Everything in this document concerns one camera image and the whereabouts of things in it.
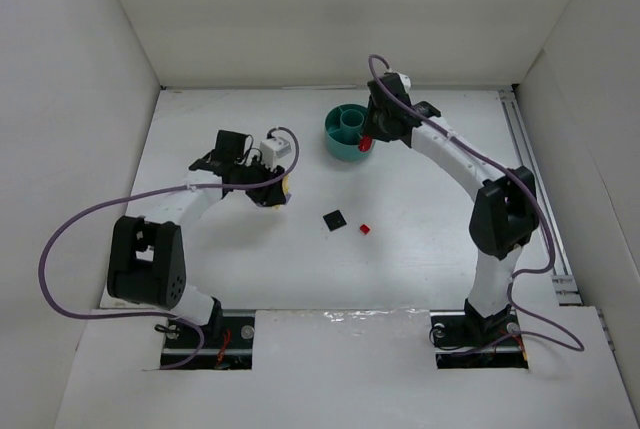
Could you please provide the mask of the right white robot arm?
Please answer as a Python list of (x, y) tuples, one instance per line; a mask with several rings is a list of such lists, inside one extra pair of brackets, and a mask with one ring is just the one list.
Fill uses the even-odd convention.
[(472, 289), (464, 302), (462, 335), (455, 344), (482, 347), (504, 328), (511, 311), (507, 287), (524, 246), (539, 226), (535, 178), (523, 166), (504, 172), (473, 156), (432, 104), (413, 104), (409, 81), (398, 73), (371, 80), (361, 145), (401, 141), (456, 181), (473, 201), (469, 234), (478, 250)]

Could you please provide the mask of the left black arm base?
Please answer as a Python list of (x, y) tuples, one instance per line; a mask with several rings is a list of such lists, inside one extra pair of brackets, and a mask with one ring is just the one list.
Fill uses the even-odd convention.
[(224, 310), (221, 333), (206, 335), (201, 350), (188, 362), (199, 343), (195, 330), (177, 321), (156, 324), (163, 336), (160, 365), (178, 364), (176, 370), (250, 370), (253, 362), (255, 311)]

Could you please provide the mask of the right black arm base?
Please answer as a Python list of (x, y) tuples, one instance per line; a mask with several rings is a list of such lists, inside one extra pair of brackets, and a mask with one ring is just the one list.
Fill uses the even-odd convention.
[(430, 313), (428, 337), (438, 369), (528, 369), (514, 311), (482, 332), (463, 311)]

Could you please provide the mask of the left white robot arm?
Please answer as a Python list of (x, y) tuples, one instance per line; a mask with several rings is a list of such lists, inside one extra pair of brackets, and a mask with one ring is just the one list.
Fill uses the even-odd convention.
[(152, 210), (119, 218), (107, 274), (110, 297), (164, 310), (196, 324), (209, 340), (221, 336), (221, 303), (187, 282), (183, 235), (210, 207), (239, 190), (258, 207), (288, 202), (280, 160), (291, 143), (269, 132), (255, 154), (248, 134), (221, 130), (214, 148), (188, 168), (186, 189), (168, 194)]

